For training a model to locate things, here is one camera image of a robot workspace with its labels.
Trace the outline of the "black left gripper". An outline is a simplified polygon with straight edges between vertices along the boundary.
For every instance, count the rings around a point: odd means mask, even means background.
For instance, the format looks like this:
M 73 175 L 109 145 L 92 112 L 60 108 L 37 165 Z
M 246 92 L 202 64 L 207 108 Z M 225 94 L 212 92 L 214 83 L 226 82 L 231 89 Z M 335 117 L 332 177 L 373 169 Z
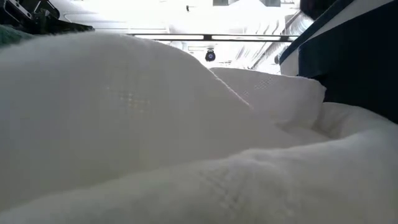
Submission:
M 0 25 L 27 32 L 39 25 L 40 16 L 60 18 L 60 11 L 50 0 L 0 0 Z M 93 31 L 92 26 L 62 21 L 39 26 L 39 34 L 63 34 Z

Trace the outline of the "dark green fleece garment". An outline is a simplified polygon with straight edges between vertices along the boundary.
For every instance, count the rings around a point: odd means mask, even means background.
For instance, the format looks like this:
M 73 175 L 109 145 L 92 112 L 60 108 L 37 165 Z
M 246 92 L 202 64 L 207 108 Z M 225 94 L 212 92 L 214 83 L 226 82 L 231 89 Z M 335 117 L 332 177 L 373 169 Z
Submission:
M 35 38 L 34 35 L 0 24 L 0 47 Z

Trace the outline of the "white lace cloth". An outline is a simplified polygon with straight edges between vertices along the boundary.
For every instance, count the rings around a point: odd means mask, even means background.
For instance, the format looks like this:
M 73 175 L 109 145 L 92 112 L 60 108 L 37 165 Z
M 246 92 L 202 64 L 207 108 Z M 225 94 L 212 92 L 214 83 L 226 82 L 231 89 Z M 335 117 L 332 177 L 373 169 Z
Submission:
M 0 224 L 398 224 L 398 125 L 128 35 L 0 49 Z

